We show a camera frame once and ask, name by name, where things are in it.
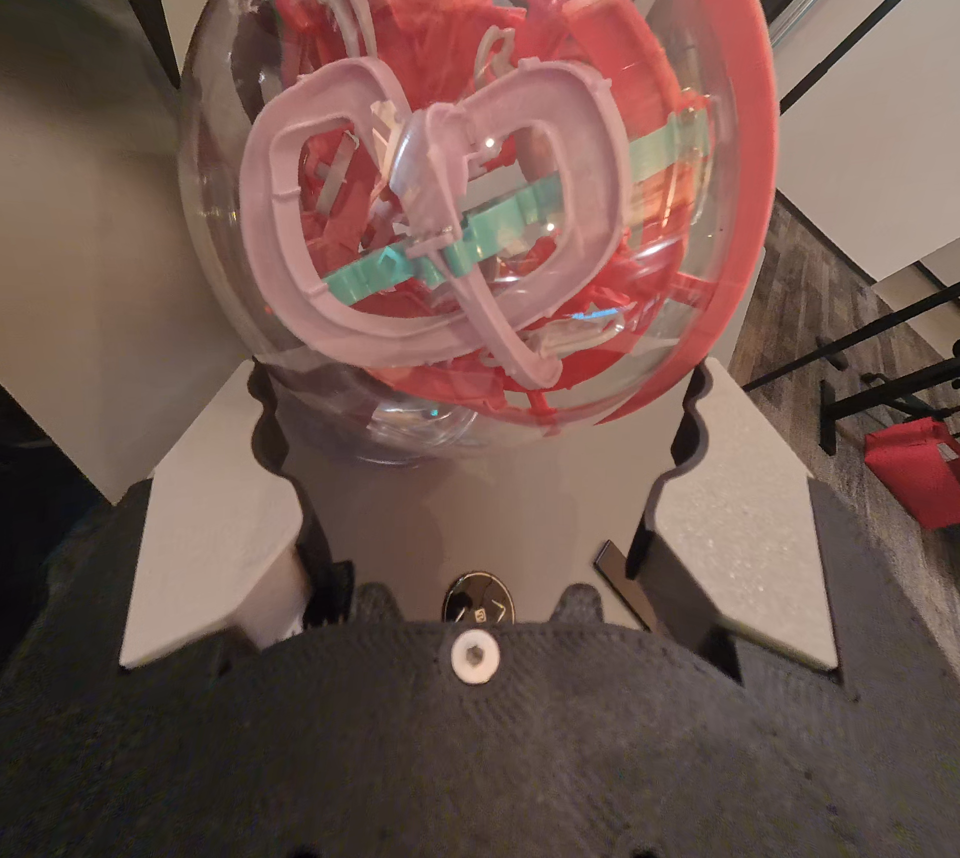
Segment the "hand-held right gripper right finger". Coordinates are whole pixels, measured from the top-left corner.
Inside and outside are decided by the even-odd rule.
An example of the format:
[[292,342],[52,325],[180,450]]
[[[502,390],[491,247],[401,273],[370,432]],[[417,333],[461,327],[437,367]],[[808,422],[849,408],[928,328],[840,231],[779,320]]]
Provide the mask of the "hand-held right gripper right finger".
[[726,632],[838,668],[809,469],[714,358],[694,371],[627,553],[657,623],[703,653]]

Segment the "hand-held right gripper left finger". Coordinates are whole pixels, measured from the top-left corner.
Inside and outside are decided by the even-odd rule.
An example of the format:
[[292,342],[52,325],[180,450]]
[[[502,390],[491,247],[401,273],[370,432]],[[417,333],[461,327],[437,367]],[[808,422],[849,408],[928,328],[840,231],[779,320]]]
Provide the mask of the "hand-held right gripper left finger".
[[347,620],[354,565],[335,561],[301,485],[266,369],[240,364],[152,473],[119,663],[226,633],[262,651]]

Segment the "clear plastic ball stand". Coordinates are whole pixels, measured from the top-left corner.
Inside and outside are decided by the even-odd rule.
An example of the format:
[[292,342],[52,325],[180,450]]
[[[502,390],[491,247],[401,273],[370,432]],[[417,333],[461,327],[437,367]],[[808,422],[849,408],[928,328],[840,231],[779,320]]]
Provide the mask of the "clear plastic ball stand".
[[414,466],[486,444],[475,409],[400,391],[360,369],[333,370],[310,399],[331,454],[381,467]]

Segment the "clear red maze ball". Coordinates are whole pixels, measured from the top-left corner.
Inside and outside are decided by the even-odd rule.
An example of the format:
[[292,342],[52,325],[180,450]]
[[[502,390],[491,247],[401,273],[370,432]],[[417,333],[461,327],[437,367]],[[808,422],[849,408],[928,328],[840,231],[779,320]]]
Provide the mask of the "clear red maze ball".
[[303,427],[333,371],[486,444],[679,384],[745,294],[778,104],[760,0],[208,0],[178,179]]

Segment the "red bag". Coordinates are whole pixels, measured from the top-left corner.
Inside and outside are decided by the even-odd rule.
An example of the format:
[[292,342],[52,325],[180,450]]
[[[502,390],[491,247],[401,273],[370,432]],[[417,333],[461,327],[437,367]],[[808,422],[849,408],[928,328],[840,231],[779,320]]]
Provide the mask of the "red bag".
[[864,444],[866,466],[921,528],[959,524],[959,444],[944,421],[894,424]]

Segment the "round black control button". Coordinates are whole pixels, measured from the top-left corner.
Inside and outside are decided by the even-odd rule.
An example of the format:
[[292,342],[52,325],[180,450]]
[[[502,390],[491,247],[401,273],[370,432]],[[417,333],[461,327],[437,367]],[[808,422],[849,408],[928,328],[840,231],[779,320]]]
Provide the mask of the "round black control button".
[[443,597],[440,620],[481,627],[510,625],[517,613],[512,595],[497,576],[471,571],[457,577]]

